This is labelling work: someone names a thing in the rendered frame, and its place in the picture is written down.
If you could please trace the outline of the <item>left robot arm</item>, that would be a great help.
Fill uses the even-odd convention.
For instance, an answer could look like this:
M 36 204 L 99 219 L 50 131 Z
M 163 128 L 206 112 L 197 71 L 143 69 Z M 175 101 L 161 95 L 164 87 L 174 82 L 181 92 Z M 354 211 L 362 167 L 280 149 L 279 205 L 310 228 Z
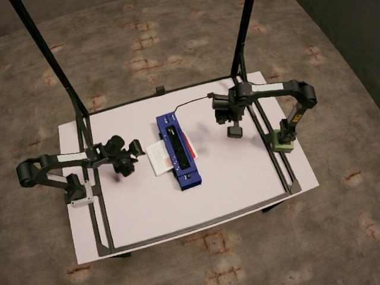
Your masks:
M 278 144 L 290 145 L 291 141 L 296 140 L 297 123 L 307 109 L 312 109 L 317 104 L 314 87 L 304 81 L 290 80 L 268 84 L 239 82 L 228 89 L 228 95 L 213 95 L 212 109 L 215 109 L 216 122 L 222 125 L 226 121 L 232 121 L 229 107 L 235 113 L 242 113 L 246 105 L 253 105 L 257 99 L 277 96 L 293 96 L 298 101 L 289 117 L 281 119 L 281 132 L 277 133 Z

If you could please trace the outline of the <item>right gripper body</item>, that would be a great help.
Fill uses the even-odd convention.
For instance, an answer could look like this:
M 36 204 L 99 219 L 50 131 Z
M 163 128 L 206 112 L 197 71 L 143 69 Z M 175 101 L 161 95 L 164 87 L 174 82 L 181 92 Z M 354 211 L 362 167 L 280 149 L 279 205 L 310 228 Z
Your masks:
M 113 165 L 113 168 L 115 170 L 116 173 L 121 173 L 118 169 L 118 167 L 115 167 L 117 165 L 117 163 L 119 164 L 119 161 L 121 161 L 121 159 L 124 159 L 124 158 L 131 158 L 131 155 L 133 156 L 139 156 L 141 153 L 143 152 L 142 150 L 142 147 L 141 147 L 141 144 L 139 142 L 139 140 L 136 140 L 136 139 L 133 139 L 131 141 L 131 143 L 129 144 L 129 150 L 126 151 L 125 148 L 123 148 L 116 156 L 116 161 Z

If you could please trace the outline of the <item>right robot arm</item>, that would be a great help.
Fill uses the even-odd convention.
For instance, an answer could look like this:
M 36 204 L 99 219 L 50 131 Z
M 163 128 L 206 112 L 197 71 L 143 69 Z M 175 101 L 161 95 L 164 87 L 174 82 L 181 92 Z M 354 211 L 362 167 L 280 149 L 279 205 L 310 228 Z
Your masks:
M 89 148 L 82 149 L 79 153 L 43 154 L 38 158 L 28 158 L 16 168 L 20 185 L 25 188 L 32 188 L 37 184 L 62 188 L 68 193 L 71 200 L 77 201 L 86 198 L 85 185 L 80 184 L 77 174 L 71 173 L 65 177 L 47 172 L 66 167 L 81 166 L 85 169 L 95 169 L 102 164 L 114 164 L 117 154 L 124 145 L 124 139 L 114 135 L 106 145 L 101 142 L 96 143 Z M 97 148 L 100 153 L 97 152 Z M 41 168 L 38 169 L 33 163 L 40 163 Z M 135 166 L 130 158 L 121 159 L 115 167 L 119 168 L 125 178 L 135 172 Z

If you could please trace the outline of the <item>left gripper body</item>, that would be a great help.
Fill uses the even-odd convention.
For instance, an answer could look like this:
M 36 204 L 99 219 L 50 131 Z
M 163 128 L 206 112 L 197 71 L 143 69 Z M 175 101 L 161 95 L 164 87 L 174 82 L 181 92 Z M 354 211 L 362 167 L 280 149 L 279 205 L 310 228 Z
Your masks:
M 242 121 L 242 116 L 245 115 L 245 111 L 242 113 L 235 113 L 229 110 L 231 114 L 231 120 L 233 121 L 233 126 L 227 127 L 227 137 L 228 138 L 242 138 L 243 136 L 243 128 L 239 126 L 239 121 Z

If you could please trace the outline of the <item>white printed sheet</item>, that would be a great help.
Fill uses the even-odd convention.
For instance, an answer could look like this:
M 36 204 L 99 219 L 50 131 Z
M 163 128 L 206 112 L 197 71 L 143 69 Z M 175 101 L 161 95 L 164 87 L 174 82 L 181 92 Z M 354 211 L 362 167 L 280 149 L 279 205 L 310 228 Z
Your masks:
M 197 152 L 195 151 L 186 131 L 183 131 L 183 135 L 186 139 L 193 159 L 197 158 Z M 157 176 L 173 168 L 172 161 L 163 140 L 147 147 L 146 150 Z

